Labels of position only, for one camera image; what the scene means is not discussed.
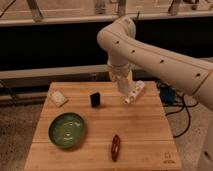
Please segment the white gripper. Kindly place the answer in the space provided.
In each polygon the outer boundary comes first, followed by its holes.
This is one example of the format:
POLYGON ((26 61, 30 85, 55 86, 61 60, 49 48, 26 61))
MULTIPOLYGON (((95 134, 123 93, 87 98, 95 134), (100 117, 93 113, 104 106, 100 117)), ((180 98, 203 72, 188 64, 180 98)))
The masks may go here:
POLYGON ((132 81, 132 70, 129 63, 122 66, 114 66, 111 63, 107 64, 109 77, 112 82, 118 81, 132 81))

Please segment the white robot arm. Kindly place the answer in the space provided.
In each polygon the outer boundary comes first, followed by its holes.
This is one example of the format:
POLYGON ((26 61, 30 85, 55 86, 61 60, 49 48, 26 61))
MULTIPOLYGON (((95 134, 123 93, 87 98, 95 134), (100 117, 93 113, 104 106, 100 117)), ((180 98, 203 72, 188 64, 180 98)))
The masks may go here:
POLYGON ((131 78, 135 64, 213 111, 213 63, 140 42, 135 35, 136 26, 128 16, 97 34, 99 46, 108 54, 110 79, 122 94, 135 97, 140 92, 131 78))

